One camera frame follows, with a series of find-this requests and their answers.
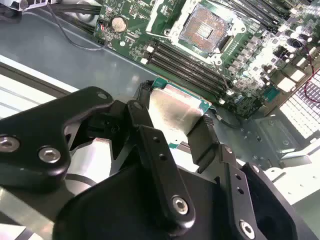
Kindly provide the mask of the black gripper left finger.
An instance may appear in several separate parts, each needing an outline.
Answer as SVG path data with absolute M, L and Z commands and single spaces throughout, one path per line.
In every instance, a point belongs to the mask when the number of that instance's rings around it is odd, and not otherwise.
M 132 146 L 111 176 L 137 163 L 174 161 L 163 132 L 154 128 L 144 105 L 137 100 L 115 101 L 91 86 L 1 120 L 1 185 L 32 192 L 57 189 L 71 165 L 70 149 L 92 130 L 91 119 L 99 119 L 98 135 L 113 141 L 115 153 Z

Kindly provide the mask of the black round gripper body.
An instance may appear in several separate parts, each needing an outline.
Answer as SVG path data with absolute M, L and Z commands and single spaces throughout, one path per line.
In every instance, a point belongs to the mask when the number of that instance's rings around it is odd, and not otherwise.
M 228 240 L 224 203 L 232 165 L 216 165 L 218 183 L 179 169 L 172 159 L 136 163 L 79 194 L 61 210 L 56 240 Z

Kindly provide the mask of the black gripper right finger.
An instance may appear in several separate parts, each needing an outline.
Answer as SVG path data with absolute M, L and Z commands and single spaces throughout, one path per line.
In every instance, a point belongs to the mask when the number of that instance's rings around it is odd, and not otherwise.
M 214 181 L 213 230 L 217 240 L 296 240 L 295 211 L 262 169 L 239 167 L 233 151 L 219 142 L 201 117 L 187 135 L 198 173 Z

